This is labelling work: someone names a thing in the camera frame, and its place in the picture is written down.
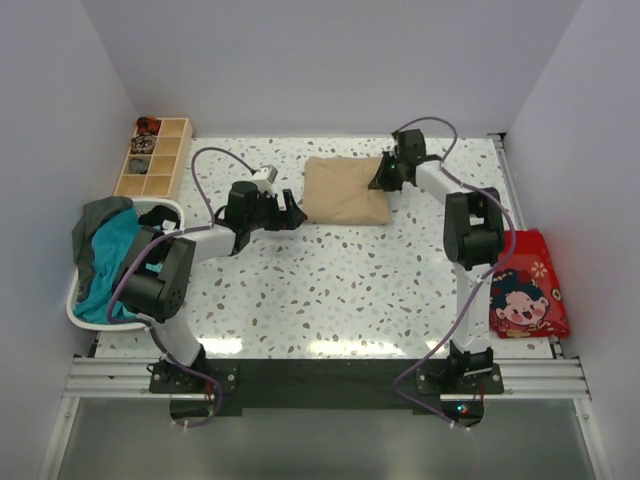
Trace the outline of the aluminium rail frame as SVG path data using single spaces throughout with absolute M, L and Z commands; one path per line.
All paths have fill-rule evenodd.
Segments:
M 63 401 L 54 426 L 50 445 L 41 471 L 44 479 L 54 478 L 60 471 L 71 427 L 79 402 L 83 398 L 167 398 L 149 391 L 147 367 L 160 359 L 93 358 L 76 356 L 71 363 L 63 389 Z M 590 422 L 590 392 L 578 359 L 498 359 L 505 391 L 484 401 L 484 412 L 490 401 L 569 401 L 576 415 L 576 428 L 584 443 L 587 459 L 599 479 L 607 477 L 597 432 Z

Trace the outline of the white laundry basket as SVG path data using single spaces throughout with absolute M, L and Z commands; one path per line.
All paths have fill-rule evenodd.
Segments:
M 144 226 L 179 229 L 184 212 L 175 201 L 154 197 L 108 196 L 85 204 L 71 231 L 75 273 L 66 310 L 70 321 L 87 330 L 123 331 L 110 323 L 107 307 L 118 271 Z

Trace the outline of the teal blue t shirt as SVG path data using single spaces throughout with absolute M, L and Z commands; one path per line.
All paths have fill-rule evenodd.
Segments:
M 89 324 L 108 324 L 107 307 L 112 297 L 113 282 L 140 229 L 136 210 L 129 208 L 97 230 L 92 239 L 95 276 L 88 297 L 76 302 L 73 309 L 76 317 Z

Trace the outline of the grey item in organizer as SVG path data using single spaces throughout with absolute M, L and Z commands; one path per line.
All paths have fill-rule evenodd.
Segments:
M 126 173 L 130 175 L 146 175 L 149 165 L 149 157 L 131 157 L 127 163 Z

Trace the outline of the dark grey t shirt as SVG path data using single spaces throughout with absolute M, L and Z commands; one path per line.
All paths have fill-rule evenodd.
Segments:
M 95 276 L 93 267 L 95 256 L 92 247 L 95 233 L 111 218 L 132 206 L 132 199 L 124 196 L 109 196 L 83 206 L 81 217 L 71 232 L 72 254 L 78 275 L 77 302 L 84 301 L 88 297 L 90 285 Z

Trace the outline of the black garment with white tag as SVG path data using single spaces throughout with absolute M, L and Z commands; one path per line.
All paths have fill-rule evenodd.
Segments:
M 165 205 L 155 205 L 151 210 L 139 216 L 138 224 L 161 231 L 170 231 L 180 228 L 181 218 L 176 210 Z

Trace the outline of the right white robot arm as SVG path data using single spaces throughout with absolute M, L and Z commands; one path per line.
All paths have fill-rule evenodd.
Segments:
M 444 160 L 429 155 L 418 129 L 396 131 L 368 188 L 400 191 L 410 183 L 444 206 L 443 247 L 453 264 L 457 317 L 443 343 L 444 359 L 415 369 L 418 390 L 471 393 L 497 371 L 489 334 L 490 276 L 505 246 L 503 207 L 494 188 L 481 189 L 455 177 Z

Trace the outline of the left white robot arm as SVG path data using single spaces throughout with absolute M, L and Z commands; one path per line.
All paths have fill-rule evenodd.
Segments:
M 291 190 L 276 194 L 256 181 L 238 181 L 208 225 L 164 234 L 146 226 L 139 230 L 114 280 L 107 319 L 148 330 L 161 353 L 149 366 L 153 388 L 223 392 L 203 345 L 181 313 L 192 267 L 238 255 L 257 230 L 293 231 L 307 220 Z

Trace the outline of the red cartoon folded t shirt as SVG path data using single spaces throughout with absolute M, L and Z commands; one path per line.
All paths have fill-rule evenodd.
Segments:
M 490 329 L 498 337 L 570 336 L 560 284 L 542 233 L 518 230 L 515 249 L 499 256 L 490 289 Z

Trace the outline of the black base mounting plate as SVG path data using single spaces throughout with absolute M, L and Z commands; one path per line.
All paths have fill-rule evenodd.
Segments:
M 249 409 L 410 409 L 473 427 L 485 399 L 505 391 L 499 366 L 465 375 L 445 359 L 204 359 L 189 369 L 159 360 L 147 370 L 150 393 L 169 397 L 175 421 Z

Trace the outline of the dark patterned item in organizer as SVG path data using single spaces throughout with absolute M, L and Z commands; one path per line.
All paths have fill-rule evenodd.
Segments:
M 130 141 L 132 155 L 150 155 L 156 146 L 157 137 L 150 134 L 139 134 Z

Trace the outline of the wooden compartment organizer box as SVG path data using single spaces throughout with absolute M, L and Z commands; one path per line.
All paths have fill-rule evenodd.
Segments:
M 120 170 L 114 194 L 137 197 L 157 197 L 176 200 L 182 184 L 186 157 L 193 136 L 191 121 L 184 117 L 155 117 L 162 124 L 157 137 L 156 146 L 150 155 L 132 155 L 130 141 L 137 134 L 136 122 L 129 140 L 127 153 Z M 146 175 L 130 175 L 126 173 L 127 163 L 131 157 L 149 157 L 150 165 Z

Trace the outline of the beige t shirt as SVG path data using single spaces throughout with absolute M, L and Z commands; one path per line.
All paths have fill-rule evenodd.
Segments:
M 310 157 L 304 167 L 302 209 L 308 221 L 321 225 L 376 226 L 391 220 L 384 191 L 368 185 L 380 157 Z

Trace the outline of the orange black item in organizer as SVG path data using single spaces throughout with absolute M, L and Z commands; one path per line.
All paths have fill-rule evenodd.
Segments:
M 162 122 L 155 117 L 139 117 L 136 120 L 138 135 L 158 135 Z

